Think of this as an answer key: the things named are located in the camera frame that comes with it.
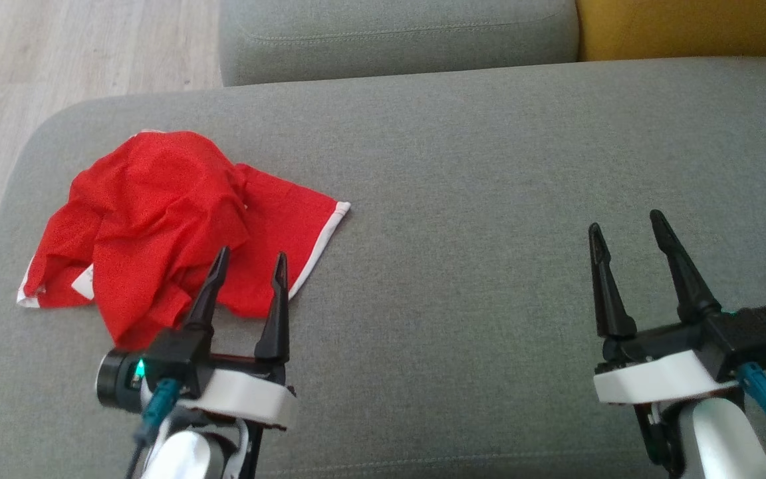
gray upholstery fabric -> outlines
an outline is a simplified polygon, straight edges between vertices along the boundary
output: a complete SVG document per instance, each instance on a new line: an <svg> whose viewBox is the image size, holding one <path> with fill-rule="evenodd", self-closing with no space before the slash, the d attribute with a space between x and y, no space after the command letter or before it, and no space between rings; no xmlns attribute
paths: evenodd
<svg viewBox="0 0 766 479"><path fill-rule="evenodd" d="M575 61L574 0L222 0L225 86Z"/></svg>
<svg viewBox="0 0 766 479"><path fill-rule="evenodd" d="M300 424L267 433L261 477L663 477L632 410L593 391L590 222L641 328L676 320L652 207L726 307L766 303L766 60L91 101L39 128L0 211L0 477L122 476L136 417L94 397L96 309L13 291L73 176L141 128L353 202L292 302ZM216 351L252 353L258 322L218 323Z"/></svg>

wooden floor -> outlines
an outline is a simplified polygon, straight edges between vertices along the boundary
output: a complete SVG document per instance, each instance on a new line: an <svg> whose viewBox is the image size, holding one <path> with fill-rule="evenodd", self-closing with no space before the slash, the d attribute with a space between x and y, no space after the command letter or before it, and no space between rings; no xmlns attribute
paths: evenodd
<svg viewBox="0 0 766 479"><path fill-rule="evenodd" d="M217 0L0 0L0 201L28 136L65 106L221 86L217 18Z"/></svg>

white fabric tag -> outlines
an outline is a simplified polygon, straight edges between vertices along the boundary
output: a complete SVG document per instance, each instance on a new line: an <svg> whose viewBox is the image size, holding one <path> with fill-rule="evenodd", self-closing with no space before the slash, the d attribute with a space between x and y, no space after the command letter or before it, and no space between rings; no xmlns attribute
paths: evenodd
<svg viewBox="0 0 766 479"><path fill-rule="evenodd" d="M73 281L71 288L83 297L87 297L90 300L94 299L94 265L88 266L81 275Z"/></svg>

red towel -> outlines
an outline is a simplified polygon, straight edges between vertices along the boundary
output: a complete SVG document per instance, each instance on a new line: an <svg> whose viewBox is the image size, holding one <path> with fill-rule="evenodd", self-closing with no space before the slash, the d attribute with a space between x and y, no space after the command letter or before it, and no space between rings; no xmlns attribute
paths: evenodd
<svg viewBox="0 0 766 479"><path fill-rule="evenodd" d="M73 181L17 302L67 307L95 299L115 345L142 349L178 324L228 245L218 302L238 316L264 317L277 254L288 256L294 296L349 208L233 165L200 134L141 132Z"/></svg>

red cloth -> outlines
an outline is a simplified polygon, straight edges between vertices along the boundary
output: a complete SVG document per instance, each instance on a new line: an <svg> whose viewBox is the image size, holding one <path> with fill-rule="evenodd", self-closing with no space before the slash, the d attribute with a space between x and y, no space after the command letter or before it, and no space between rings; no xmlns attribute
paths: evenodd
<svg viewBox="0 0 766 479"><path fill-rule="evenodd" d="M235 315L264 317L277 254L288 256L291 287L316 260L313 246L331 216L344 215L343 205L234 166L200 134L139 133L73 181L22 292L40 307L90 303L71 285L93 264L94 299L115 345L141 349L188 311L228 245L218 301Z"/></svg>

